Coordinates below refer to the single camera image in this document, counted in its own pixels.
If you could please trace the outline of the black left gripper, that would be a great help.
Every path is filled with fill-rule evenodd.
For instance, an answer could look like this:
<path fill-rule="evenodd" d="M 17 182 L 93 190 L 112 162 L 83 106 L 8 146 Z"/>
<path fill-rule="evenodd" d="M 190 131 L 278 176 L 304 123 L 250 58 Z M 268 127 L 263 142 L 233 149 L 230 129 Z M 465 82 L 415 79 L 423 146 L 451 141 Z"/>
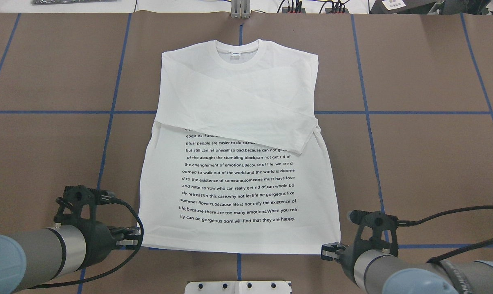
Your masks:
<path fill-rule="evenodd" d="M 102 262 L 114 250 L 139 250 L 140 227 L 113 227 L 101 222 L 84 221 L 81 233 L 85 238 L 86 253 L 82 267 Z"/>

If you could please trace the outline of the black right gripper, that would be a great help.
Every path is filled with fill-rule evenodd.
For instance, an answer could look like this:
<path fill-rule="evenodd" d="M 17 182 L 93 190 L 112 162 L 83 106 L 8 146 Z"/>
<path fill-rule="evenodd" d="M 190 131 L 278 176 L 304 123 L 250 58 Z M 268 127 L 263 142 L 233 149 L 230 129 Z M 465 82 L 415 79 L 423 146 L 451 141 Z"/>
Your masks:
<path fill-rule="evenodd" d="M 355 282 L 354 267 L 357 259 L 369 251 L 369 245 L 353 244 L 345 246 L 340 242 L 327 243 L 321 246 L 321 259 L 329 262 L 340 262 L 343 272 Z"/>

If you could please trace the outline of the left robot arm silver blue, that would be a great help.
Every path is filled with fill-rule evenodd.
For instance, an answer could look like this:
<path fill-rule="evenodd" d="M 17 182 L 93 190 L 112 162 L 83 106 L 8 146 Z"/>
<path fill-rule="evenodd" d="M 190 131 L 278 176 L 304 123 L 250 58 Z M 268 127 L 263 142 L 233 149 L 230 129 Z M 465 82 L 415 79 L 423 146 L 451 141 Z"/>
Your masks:
<path fill-rule="evenodd" d="M 98 221 L 0 235 L 0 294 L 46 286 L 54 278 L 102 262 L 112 250 L 137 250 L 141 241 L 139 227 Z"/>

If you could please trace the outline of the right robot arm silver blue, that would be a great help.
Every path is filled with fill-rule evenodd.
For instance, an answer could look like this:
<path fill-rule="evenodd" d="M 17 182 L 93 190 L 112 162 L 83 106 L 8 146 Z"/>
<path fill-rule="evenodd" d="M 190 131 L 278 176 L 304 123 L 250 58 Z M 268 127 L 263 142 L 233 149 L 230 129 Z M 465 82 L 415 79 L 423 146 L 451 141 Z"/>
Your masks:
<path fill-rule="evenodd" d="M 324 244 L 321 258 L 341 264 L 366 294 L 493 294 L 493 262 L 411 264 L 389 249 Z"/>

